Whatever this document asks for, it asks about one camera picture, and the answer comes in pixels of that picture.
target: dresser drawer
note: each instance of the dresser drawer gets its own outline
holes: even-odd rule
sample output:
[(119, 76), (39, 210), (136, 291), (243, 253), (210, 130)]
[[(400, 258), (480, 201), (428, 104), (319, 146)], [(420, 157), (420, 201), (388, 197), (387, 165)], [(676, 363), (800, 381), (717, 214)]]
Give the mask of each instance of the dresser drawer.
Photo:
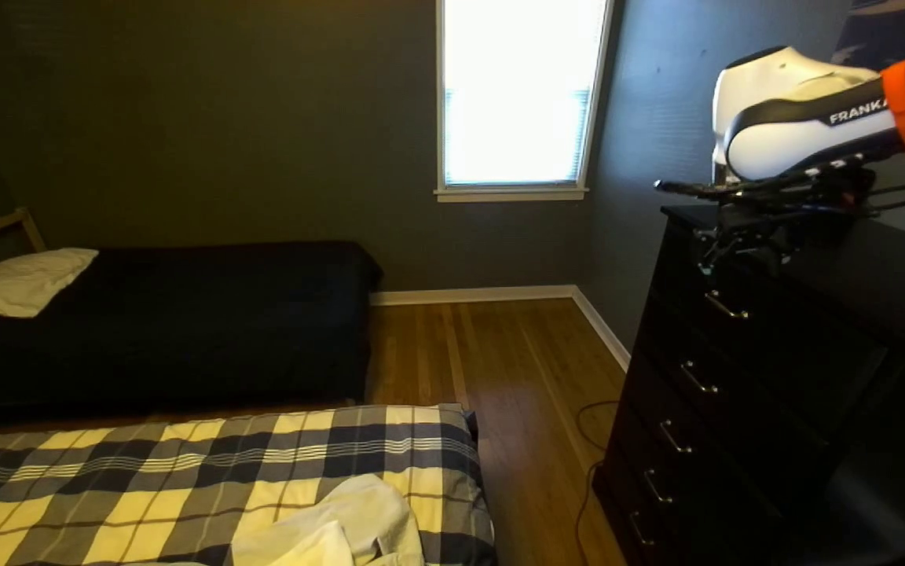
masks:
[(778, 513), (712, 445), (671, 459), (629, 407), (618, 445), (639, 498), (660, 514), (680, 562), (756, 562)]
[(813, 427), (834, 429), (886, 350), (755, 259), (724, 258), (704, 275), (694, 244), (687, 229), (665, 229), (654, 291)]
[(793, 506), (824, 471), (830, 439), (663, 307), (650, 310), (644, 331), (624, 400), (654, 418), (654, 427), (670, 418), (676, 444), (694, 444), (694, 429), (706, 427), (768, 498)]
[(603, 498), (605, 519), (622, 540), (624, 560), (646, 566), (680, 566), (660, 513), (644, 498), (633, 467), (612, 444), (603, 467), (596, 471), (596, 497)]

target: window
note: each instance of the window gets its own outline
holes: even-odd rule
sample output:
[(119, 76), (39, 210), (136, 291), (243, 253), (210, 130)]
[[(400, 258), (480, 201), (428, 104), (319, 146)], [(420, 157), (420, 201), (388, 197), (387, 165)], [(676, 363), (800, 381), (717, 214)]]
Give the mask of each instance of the window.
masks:
[(439, 201), (580, 197), (609, 0), (439, 0)]

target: checkered blanket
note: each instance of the checkered blanket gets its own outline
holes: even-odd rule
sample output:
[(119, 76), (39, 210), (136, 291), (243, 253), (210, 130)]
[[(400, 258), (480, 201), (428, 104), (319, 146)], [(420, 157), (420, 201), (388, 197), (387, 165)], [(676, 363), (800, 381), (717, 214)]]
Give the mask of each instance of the checkered blanket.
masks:
[(408, 497), (428, 562), (494, 562), (454, 404), (0, 432), (0, 562), (229, 562), (234, 534), (367, 471)]

